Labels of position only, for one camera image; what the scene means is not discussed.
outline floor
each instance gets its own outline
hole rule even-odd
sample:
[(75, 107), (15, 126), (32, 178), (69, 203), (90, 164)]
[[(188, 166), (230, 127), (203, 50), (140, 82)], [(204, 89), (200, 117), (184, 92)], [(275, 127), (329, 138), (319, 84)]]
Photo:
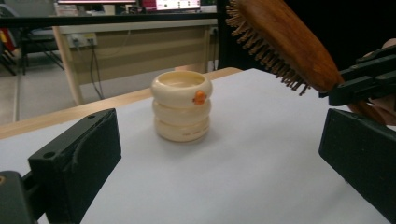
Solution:
[[(14, 69), (17, 76), (0, 65), (0, 125), (75, 106), (64, 70), (44, 54), (30, 56), (25, 76), (18, 67)], [(104, 96), (145, 89), (156, 76), (171, 70), (102, 81)], [(86, 103), (100, 100), (92, 84), (82, 85), (81, 91)]]

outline white tabletop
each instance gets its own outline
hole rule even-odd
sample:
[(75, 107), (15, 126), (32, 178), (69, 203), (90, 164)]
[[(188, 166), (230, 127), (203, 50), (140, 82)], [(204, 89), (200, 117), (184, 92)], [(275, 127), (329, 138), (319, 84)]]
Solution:
[[(193, 143), (155, 133), (151, 98), (117, 108), (122, 159), (82, 223), (388, 223), (318, 154), (327, 99), (254, 69), (213, 86), (209, 133)], [(26, 174), (76, 121), (0, 141), (0, 170)]]

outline table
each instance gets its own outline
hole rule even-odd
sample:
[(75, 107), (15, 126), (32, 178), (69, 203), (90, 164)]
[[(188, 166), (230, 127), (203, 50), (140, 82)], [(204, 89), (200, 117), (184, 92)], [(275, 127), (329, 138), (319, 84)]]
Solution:
[[(315, 91), (255, 69), (213, 86), (209, 133), (191, 143), (155, 133), (152, 98), (116, 107), (122, 159), (82, 223), (388, 223), (318, 155), (329, 107)], [(3, 139), (0, 169), (26, 173), (77, 121)]]
[(217, 26), (216, 19), (54, 26), (53, 31), (70, 91), (76, 105), (82, 105), (79, 86), (92, 82), (92, 50), (70, 48), (68, 35), (96, 33), (100, 76), (107, 80), (181, 66), (206, 73), (208, 62), (217, 58), (217, 37), (210, 34), (212, 26)]

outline wooden hairbrush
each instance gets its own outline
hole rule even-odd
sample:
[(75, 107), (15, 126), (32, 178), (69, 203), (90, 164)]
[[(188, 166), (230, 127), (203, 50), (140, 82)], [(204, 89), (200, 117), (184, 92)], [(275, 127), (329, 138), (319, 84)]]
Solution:
[[(226, 10), (226, 23), (235, 27), (232, 35), (240, 36), (243, 49), (292, 90), (302, 87), (300, 95), (310, 87), (327, 92), (344, 82), (329, 52), (283, 0), (230, 0)], [(364, 101), (348, 107), (385, 124)]]

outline cream-colored cup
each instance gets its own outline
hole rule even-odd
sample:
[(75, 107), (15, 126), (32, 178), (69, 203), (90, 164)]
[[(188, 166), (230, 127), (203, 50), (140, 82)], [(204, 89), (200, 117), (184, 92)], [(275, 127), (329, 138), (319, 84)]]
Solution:
[(212, 83), (192, 71), (163, 73), (151, 83), (154, 127), (161, 137), (188, 142), (209, 130)]

